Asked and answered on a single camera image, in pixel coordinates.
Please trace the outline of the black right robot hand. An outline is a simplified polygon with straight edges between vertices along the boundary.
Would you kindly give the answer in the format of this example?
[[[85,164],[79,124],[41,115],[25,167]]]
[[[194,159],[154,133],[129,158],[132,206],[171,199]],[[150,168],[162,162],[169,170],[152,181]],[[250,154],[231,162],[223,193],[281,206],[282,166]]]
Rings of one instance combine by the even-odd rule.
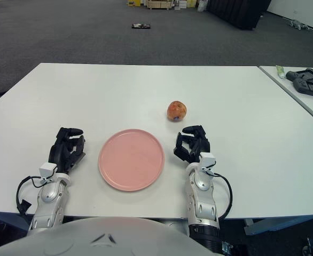
[[[199,163],[200,153],[209,153],[210,143],[201,125],[188,126],[178,133],[174,155],[183,161]]]

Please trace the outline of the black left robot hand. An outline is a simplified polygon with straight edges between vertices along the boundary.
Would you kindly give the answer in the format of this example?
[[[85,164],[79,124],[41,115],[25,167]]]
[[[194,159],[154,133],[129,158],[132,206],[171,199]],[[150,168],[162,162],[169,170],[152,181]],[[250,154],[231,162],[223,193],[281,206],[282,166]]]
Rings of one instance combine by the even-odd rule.
[[[49,163],[57,165],[57,173],[68,174],[85,156],[83,131],[61,127],[51,147]]]

